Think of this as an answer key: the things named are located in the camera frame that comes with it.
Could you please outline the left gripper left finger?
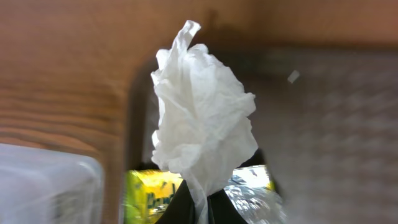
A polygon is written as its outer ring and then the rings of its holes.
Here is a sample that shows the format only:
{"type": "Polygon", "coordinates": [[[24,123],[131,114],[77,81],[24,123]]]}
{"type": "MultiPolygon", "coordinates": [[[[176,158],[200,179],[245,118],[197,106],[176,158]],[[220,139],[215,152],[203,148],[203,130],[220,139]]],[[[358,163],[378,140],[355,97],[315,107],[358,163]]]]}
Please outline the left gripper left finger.
{"type": "Polygon", "coordinates": [[[195,224],[195,204],[185,180],[155,224],[195,224]]]}

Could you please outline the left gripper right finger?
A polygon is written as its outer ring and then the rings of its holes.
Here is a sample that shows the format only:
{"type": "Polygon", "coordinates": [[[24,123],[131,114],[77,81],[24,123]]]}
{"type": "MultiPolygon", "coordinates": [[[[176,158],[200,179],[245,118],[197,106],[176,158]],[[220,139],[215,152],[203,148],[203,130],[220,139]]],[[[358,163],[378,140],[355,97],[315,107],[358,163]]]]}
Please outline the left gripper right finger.
{"type": "Polygon", "coordinates": [[[224,190],[210,195],[207,201],[209,224],[248,224],[224,190]]]}

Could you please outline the yellow green snack wrapper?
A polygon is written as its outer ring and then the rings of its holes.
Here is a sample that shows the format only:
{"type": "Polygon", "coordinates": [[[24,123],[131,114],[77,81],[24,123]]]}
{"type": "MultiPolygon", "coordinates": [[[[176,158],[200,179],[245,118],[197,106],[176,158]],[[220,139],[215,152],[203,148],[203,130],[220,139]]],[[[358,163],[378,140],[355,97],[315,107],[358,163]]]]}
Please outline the yellow green snack wrapper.
{"type": "MultiPolygon", "coordinates": [[[[125,223],[156,223],[183,179],[160,170],[131,170],[126,177],[125,223]]],[[[287,215],[266,166],[240,167],[223,189],[247,223],[285,223],[287,215]]]]}

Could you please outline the white tissue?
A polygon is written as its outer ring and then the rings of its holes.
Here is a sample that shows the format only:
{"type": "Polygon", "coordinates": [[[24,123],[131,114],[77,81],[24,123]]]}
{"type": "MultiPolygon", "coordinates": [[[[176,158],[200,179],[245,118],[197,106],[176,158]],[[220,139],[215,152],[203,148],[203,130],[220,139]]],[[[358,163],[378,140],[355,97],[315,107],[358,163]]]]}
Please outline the white tissue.
{"type": "Polygon", "coordinates": [[[186,21],[171,48],[157,52],[158,69],[151,78],[159,127],[152,134],[152,161],[182,176],[195,221],[207,223],[207,198],[226,186],[258,145],[249,120],[255,96],[205,44],[192,44],[199,30],[199,23],[186,21]]]}

